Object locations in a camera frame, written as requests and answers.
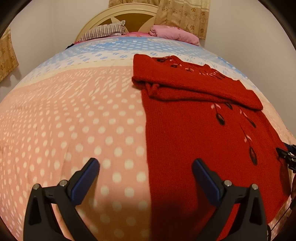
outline red sweater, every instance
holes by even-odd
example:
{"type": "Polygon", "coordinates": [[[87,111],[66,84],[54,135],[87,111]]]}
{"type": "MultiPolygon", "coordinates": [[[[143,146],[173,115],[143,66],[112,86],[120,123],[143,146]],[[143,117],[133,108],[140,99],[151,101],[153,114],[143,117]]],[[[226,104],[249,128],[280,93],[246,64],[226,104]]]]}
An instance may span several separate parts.
{"type": "MultiPolygon", "coordinates": [[[[193,241],[211,217],[191,164],[202,158],[223,180],[258,184],[270,222],[287,200],[285,149],[256,94],[208,65],[175,56],[135,55],[133,83],[142,89],[151,192],[151,240],[193,241]]],[[[227,235],[234,208],[220,238],[227,235]]]]}

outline metal screw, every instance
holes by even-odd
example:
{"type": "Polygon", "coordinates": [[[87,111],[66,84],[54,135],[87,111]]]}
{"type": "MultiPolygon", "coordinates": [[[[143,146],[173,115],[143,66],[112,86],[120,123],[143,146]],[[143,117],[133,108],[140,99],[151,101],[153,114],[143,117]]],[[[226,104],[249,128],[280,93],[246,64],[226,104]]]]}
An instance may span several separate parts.
{"type": "Polygon", "coordinates": [[[59,182],[59,185],[62,186],[62,187],[64,187],[64,186],[67,185],[67,183],[68,183],[67,180],[62,180],[62,181],[59,182]]]}
{"type": "Polygon", "coordinates": [[[254,189],[254,190],[257,190],[258,189],[258,185],[257,184],[252,184],[252,188],[254,189]]]}
{"type": "Polygon", "coordinates": [[[33,189],[34,189],[34,190],[37,190],[39,187],[40,187],[40,185],[39,185],[38,183],[36,183],[36,184],[33,186],[33,189]]]}
{"type": "Polygon", "coordinates": [[[230,180],[225,180],[224,185],[230,187],[232,185],[232,182],[230,180]]]}

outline headboard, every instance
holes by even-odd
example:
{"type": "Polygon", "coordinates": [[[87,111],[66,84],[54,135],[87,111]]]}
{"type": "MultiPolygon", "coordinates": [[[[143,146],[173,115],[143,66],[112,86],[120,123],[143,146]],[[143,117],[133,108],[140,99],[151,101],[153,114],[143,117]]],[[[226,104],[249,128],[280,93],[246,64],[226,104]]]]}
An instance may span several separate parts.
{"type": "Polygon", "coordinates": [[[154,25],[157,10],[157,6],[145,3],[126,3],[111,7],[91,19],[81,29],[75,41],[79,41],[82,35],[93,27],[122,20],[126,21],[126,33],[148,33],[154,25]]]}

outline bed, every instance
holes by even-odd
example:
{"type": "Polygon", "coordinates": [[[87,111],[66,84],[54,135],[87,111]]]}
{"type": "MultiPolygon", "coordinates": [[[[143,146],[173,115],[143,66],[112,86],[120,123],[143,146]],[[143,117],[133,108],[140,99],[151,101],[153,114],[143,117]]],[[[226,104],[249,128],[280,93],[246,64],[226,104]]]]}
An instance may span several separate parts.
{"type": "MultiPolygon", "coordinates": [[[[94,26],[121,20],[126,20],[127,35],[89,40],[56,54],[0,103],[0,216],[17,240],[22,240],[32,186],[68,180],[90,157],[99,160],[101,172],[77,207],[85,224],[98,240],[149,239],[146,116],[141,93],[131,82],[136,53],[175,55],[240,80],[259,97],[281,140],[296,143],[265,96],[233,65],[201,47],[145,35],[156,11],[149,4],[123,4],[99,13],[75,42],[94,26]]],[[[292,172],[289,176],[292,183],[292,172]]],[[[289,207],[289,200],[271,227],[289,207]]],[[[57,209],[55,213],[65,236],[71,238],[57,209]]]]}

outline floral curtain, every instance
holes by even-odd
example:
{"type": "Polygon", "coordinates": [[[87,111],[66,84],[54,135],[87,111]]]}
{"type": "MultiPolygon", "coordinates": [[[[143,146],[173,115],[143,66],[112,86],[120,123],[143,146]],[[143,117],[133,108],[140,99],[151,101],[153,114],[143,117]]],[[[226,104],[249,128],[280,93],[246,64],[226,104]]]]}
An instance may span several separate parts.
{"type": "Polygon", "coordinates": [[[181,28],[205,39],[210,0],[160,0],[155,24],[181,28]]]}
{"type": "Polygon", "coordinates": [[[148,3],[151,5],[158,6],[160,0],[109,0],[109,7],[113,7],[115,5],[123,4],[123,3],[148,3]]]}
{"type": "Polygon", "coordinates": [[[16,67],[19,63],[12,47],[10,27],[0,38],[0,82],[16,67]]]}

